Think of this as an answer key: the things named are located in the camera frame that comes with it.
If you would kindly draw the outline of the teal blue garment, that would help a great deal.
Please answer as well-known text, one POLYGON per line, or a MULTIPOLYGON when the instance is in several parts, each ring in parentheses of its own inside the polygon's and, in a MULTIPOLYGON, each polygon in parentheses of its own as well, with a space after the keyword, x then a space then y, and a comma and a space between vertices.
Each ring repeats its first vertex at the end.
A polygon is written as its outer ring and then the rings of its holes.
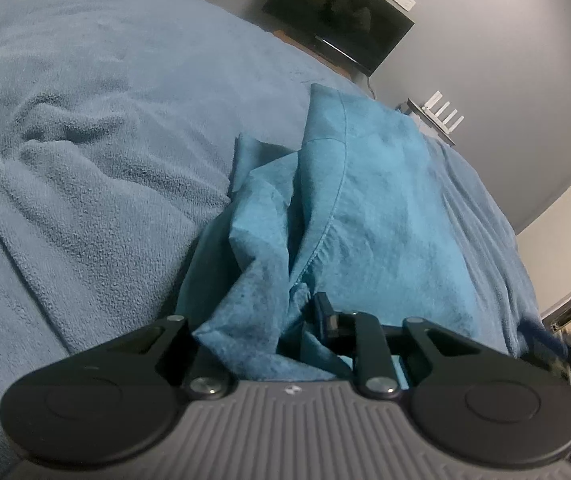
POLYGON ((320 84, 299 150, 238 146, 232 200, 200 236, 177 310, 236 376, 314 382, 347 373, 304 318, 317 292, 387 325, 424 316, 483 332, 424 136, 320 84))

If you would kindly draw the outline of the wooden tv stand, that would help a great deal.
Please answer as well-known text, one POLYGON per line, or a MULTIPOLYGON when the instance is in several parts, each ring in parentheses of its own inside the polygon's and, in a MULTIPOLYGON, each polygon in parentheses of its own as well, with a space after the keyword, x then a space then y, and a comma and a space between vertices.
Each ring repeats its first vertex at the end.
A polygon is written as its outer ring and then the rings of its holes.
POLYGON ((351 78, 351 73, 349 73, 348 70, 345 70, 345 68, 343 68, 341 66, 335 65, 334 63, 329 61, 327 58, 324 58, 321 54, 317 53, 314 50, 307 48, 303 44, 300 44, 298 41, 296 41, 295 39, 293 39, 292 37, 287 35, 287 33, 284 32, 284 30, 282 30, 282 29, 275 30, 274 32, 272 32, 272 35, 275 36, 276 38, 279 38, 281 41, 284 42, 284 44, 289 44, 290 46, 292 46, 296 49, 299 49, 299 51, 302 51, 302 52, 306 53, 307 55, 311 56, 312 58, 314 58, 318 62, 327 66, 330 70, 333 70, 334 73, 339 74, 348 80, 353 80, 353 78, 351 78))

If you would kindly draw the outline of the white wifi router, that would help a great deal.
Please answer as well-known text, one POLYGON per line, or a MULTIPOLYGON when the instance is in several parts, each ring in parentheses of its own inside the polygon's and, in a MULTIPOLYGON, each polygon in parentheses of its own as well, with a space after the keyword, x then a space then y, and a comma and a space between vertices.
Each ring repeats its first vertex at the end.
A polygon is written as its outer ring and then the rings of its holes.
POLYGON ((440 91, 435 91, 421 104, 419 111, 445 138, 450 138, 464 122, 464 115, 440 91))

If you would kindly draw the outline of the black television screen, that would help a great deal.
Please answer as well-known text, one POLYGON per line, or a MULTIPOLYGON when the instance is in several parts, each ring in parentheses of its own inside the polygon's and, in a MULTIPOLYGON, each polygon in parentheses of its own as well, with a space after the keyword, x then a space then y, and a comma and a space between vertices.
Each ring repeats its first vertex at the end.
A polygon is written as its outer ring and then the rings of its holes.
POLYGON ((415 24, 387 0, 267 0, 264 13, 332 61, 371 76, 415 24))

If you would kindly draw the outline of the light blue terry bedspread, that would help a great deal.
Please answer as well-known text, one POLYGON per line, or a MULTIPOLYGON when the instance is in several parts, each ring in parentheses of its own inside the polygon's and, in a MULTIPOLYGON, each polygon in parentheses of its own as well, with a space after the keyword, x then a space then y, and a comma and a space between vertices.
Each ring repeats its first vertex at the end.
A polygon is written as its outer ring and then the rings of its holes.
MULTIPOLYGON (((179 313, 238 146, 299 150, 316 84, 372 100, 203 0, 0 0, 0 400, 23 374, 179 313)), ((475 340, 518 356, 537 301, 513 229, 467 161, 424 139, 475 340)), ((15 462, 0 425, 0 478, 15 462)))

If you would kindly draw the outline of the white door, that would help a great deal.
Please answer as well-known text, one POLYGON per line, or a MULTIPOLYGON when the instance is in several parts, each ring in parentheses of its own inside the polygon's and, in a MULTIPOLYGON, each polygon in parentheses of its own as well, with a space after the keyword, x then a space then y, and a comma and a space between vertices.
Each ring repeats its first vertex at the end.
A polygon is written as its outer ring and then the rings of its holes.
POLYGON ((571 292, 571 185, 517 234, 517 246, 546 312, 571 292))

